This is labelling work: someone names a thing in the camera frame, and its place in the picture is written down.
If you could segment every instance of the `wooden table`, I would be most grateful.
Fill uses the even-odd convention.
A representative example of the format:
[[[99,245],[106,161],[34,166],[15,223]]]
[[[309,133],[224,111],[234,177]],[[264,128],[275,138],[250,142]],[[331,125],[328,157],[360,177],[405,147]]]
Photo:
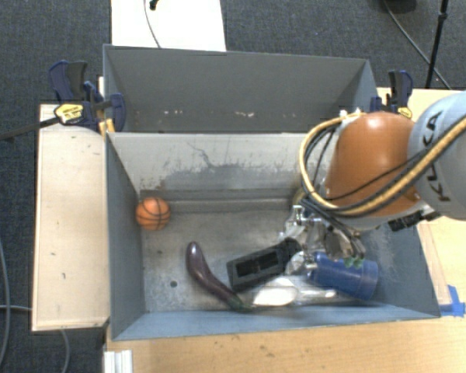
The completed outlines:
[[[386,89],[380,89],[384,96]],[[449,92],[415,90],[414,117]],[[449,284],[466,302],[466,222],[429,223]],[[466,372],[466,316],[250,333],[112,342],[133,351],[134,372]]]

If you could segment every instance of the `blue clamp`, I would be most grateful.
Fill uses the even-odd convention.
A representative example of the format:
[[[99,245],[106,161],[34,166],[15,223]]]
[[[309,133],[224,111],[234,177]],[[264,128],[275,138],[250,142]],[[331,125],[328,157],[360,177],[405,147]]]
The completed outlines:
[[[85,82],[85,70],[88,64],[83,61],[59,61],[48,71],[50,87],[55,91],[61,104],[55,114],[63,125],[75,125],[98,131],[103,118],[96,112],[102,110],[105,118],[111,118],[116,131],[122,131],[126,122],[126,105],[122,94],[114,93],[105,101],[99,90],[91,83]],[[69,106],[60,109],[64,104]],[[75,118],[68,116],[75,112]]]
[[[440,313],[442,316],[459,316],[464,318],[464,315],[466,315],[466,303],[459,301],[459,296],[457,295],[457,290],[454,286],[450,286],[448,284],[447,287],[449,289],[452,303],[440,305]]]
[[[412,115],[407,104],[413,89],[411,75],[406,71],[389,71],[388,77],[391,83],[391,94],[387,94],[387,103],[384,105],[379,96],[372,97],[370,112],[383,110],[400,113],[410,119]]]

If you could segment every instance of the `gray bin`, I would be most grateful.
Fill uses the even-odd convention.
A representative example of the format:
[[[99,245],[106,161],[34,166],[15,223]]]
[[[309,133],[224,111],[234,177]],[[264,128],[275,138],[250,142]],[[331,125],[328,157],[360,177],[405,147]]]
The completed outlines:
[[[111,330],[115,340],[247,333],[440,316],[414,228],[369,232],[380,266],[370,302],[228,311],[189,277],[188,242],[212,271],[276,244],[300,186],[304,134],[376,94],[365,60],[104,47],[106,94],[127,103],[106,143]],[[164,197],[168,226],[141,230],[142,197]]]

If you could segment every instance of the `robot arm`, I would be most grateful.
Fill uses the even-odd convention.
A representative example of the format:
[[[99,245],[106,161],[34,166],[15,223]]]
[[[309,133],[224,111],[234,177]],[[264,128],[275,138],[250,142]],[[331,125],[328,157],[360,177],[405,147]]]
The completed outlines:
[[[327,173],[318,180],[308,161],[336,132]],[[387,222],[397,229],[432,213],[466,219],[466,91],[435,103],[415,124],[388,112],[320,124],[304,139],[299,164],[301,205],[339,233],[331,237],[339,238],[337,247],[325,244],[334,257],[360,257],[359,233]]]

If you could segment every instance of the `bin floor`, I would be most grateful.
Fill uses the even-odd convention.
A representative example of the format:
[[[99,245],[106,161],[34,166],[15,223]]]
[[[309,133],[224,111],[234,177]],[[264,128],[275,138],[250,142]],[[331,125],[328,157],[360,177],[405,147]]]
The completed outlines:
[[[188,243],[200,244],[210,270],[229,286],[226,263],[277,244],[289,213],[285,209],[178,213],[161,231],[142,230],[148,312],[227,309],[188,274]]]

